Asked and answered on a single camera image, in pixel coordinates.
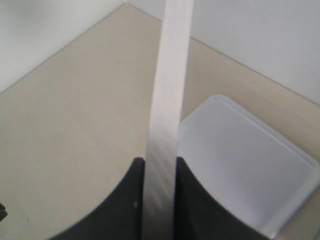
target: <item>white wall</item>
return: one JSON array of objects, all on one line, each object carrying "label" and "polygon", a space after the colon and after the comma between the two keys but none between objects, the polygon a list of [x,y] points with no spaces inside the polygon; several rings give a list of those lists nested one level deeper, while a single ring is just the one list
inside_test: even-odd
[{"label": "white wall", "polygon": [[[320,1],[194,2],[194,38],[320,104]],[[163,17],[165,0],[128,3]]]},{"label": "white wall", "polygon": [[123,2],[0,0],[0,93]]}]

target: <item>beige tabletop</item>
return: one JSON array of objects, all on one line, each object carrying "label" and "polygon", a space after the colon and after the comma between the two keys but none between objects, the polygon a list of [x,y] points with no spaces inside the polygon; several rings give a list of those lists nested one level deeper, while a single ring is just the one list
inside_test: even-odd
[{"label": "beige tabletop", "polygon": [[[12,215],[0,240],[64,230],[144,156],[160,30],[123,5],[0,95],[0,202]],[[191,40],[182,119],[215,94],[320,160],[318,105]],[[276,239],[309,240],[319,224],[320,189]]]}]

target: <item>beige surface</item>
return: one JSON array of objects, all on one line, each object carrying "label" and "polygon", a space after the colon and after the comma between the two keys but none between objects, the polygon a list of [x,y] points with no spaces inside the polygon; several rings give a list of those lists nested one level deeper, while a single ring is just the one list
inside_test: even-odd
[{"label": "beige surface", "polygon": [[[0,95],[0,201],[29,220],[14,239],[70,226],[144,155],[159,37],[157,20],[124,5]],[[183,117],[214,94],[320,160],[319,106],[192,40]],[[278,239],[308,240],[317,224],[319,189]]]}]

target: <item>metal ruler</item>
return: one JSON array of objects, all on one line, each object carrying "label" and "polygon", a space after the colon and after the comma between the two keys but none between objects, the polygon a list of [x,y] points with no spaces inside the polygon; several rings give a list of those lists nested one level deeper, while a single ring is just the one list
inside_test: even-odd
[{"label": "metal ruler", "polygon": [[145,156],[142,239],[172,240],[178,134],[194,0],[167,0]]}]

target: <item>black object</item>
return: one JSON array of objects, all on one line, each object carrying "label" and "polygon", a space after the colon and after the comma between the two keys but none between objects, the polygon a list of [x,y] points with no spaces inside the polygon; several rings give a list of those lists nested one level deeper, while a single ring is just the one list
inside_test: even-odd
[{"label": "black object", "polygon": [[[91,214],[51,240],[141,240],[145,162],[135,158],[108,198]],[[175,240],[267,240],[215,201],[183,158],[177,158]]]},{"label": "black object", "polygon": [[1,203],[0,203],[0,222],[6,217],[8,216],[8,213],[6,211],[6,207],[3,206]]}]

